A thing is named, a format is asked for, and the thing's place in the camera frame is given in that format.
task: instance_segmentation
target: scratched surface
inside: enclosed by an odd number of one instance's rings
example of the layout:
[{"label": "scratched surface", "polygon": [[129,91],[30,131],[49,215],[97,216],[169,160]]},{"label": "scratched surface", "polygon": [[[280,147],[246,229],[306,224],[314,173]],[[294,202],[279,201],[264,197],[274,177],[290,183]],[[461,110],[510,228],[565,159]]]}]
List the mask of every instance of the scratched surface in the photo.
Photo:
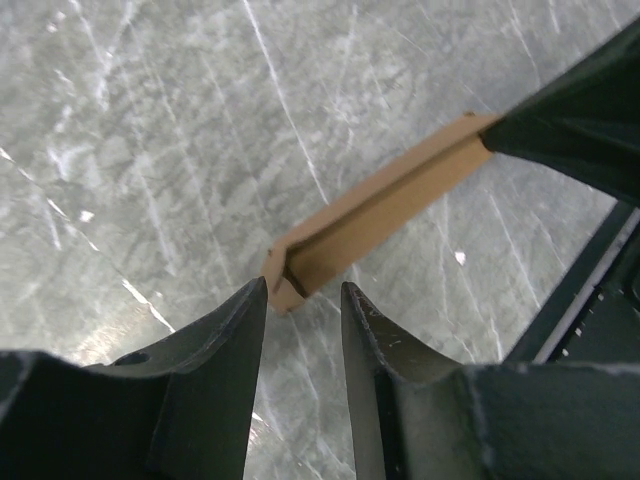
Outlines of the scratched surface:
[{"label": "scratched surface", "polygon": [[[0,6],[0,346],[109,361],[462,112],[504,111],[640,0]],[[505,355],[612,200],[497,156],[344,275],[461,361]],[[353,479],[336,280],[269,313],[246,478]]]}]

